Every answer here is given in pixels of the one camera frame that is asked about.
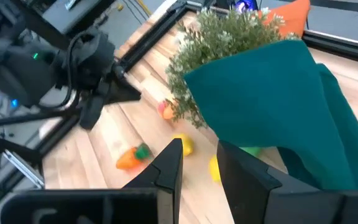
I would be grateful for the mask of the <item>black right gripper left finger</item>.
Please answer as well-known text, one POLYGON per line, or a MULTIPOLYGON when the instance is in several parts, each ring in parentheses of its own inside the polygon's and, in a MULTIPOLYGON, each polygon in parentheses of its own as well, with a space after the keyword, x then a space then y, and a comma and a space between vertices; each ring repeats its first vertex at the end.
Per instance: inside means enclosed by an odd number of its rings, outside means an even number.
POLYGON ((179 223, 183 146, 173 139, 161 153, 124 187, 135 199, 122 210, 123 223, 179 223))

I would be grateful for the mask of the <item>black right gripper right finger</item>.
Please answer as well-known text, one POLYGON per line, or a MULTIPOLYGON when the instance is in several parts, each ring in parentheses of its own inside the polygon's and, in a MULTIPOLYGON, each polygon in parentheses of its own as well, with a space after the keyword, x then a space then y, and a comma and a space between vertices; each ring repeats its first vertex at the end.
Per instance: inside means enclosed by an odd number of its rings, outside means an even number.
POLYGON ((335 224, 344 197, 306 184, 220 140, 221 182, 235 223, 335 224))

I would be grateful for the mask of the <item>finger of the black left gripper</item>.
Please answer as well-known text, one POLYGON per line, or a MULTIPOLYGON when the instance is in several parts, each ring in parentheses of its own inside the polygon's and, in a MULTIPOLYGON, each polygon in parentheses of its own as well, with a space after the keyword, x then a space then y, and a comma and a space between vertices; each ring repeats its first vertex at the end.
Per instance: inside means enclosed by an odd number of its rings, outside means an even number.
POLYGON ((106 105, 114 103, 125 103, 129 101, 139 101, 141 92, 131 85, 127 79, 124 78, 115 78, 109 87, 109 92, 106 105))
POLYGON ((102 95, 90 96, 83 105, 80 116, 80 126, 83 129, 93 129, 101 115, 104 106, 104 97, 102 95))

